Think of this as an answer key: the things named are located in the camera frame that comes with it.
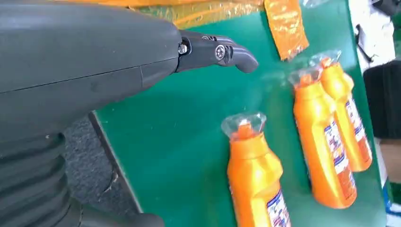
plastic wrap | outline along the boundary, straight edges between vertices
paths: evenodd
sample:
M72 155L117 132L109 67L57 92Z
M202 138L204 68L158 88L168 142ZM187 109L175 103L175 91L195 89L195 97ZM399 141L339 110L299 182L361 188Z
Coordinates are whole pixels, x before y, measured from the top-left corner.
M317 7L317 6L319 6L319 5L323 4L323 3L326 3L328 1L331 1L331 0L303 0L302 4L306 8L314 8L314 7Z
M189 3L210 2L210 0L66 0L66 1L94 2L105 5L125 6L125 7L170 6L170 5L189 4ZM219 2L246 3L246 4L253 4L256 6L263 5L263 0L220 0Z
M204 2L178 6L130 6L134 11L153 15L174 23L179 29L214 23L221 20L263 11L263 6L232 2Z
M281 60L291 60L309 46L298 0L265 0L264 7Z

orange package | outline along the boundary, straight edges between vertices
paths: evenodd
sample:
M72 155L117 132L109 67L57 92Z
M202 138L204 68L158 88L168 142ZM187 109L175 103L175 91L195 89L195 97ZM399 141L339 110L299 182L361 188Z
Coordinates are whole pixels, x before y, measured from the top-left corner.
M269 26L281 60L291 60L309 46L298 0L265 0Z
M208 2L210 0L67 0L67 1L81 1L93 2L113 6L168 6L168 5L181 5L188 3ZM253 5L263 5L263 0L224 0L220 2L236 2L248 3Z

bottle label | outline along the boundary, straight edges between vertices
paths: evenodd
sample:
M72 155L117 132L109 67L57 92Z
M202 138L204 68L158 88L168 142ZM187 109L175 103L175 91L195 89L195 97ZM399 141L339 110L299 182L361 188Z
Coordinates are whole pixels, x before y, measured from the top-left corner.
M267 203L271 227L291 227L286 203L284 202L283 192L279 193Z
M351 123L354 126L355 138L357 139L358 145L361 149L362 156L365 157L364 159L371 159L372 150L367 142L365 128L363 126L361 117L359 116L357 106L355 105L355 100L350 98L345 104L345 107Z
M340 138L336 122L333 120L324 129L327 143L334 158L334 168L338 176L345 198L350 197L355 191L355 180L349 167L347 154Z

black object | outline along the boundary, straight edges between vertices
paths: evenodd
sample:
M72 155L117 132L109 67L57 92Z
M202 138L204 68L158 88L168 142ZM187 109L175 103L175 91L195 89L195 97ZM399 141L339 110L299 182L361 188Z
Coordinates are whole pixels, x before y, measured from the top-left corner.
M400 0L372 0L373 6L388 16L394 16L400 12Z
M367 40L367 35L364 32L362 26L358 24L355 27L358 31L358 33L355 35L355 42L357 44L358 49L361 51L362 55L364 56L365 60L368 61L369 63L372 63L374 60L373 58L376 56L374 53L372 53L372 56L369 56L365 49L364 49L364 44L366 43Z
M0 3L0 21L0 227L164 226L71 199L59 132L174 72L217 64L249 73L256 59L227 37L121 8L19 0Z
M367 69L364 81L375 137L401 139L401 61Z

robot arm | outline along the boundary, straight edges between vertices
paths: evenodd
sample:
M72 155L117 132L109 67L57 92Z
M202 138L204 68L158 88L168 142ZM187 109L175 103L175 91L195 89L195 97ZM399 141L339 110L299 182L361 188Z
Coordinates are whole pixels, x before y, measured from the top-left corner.
M0 142L59 132L174 72L258 66L227 37L99 5L0 3L0 34Z

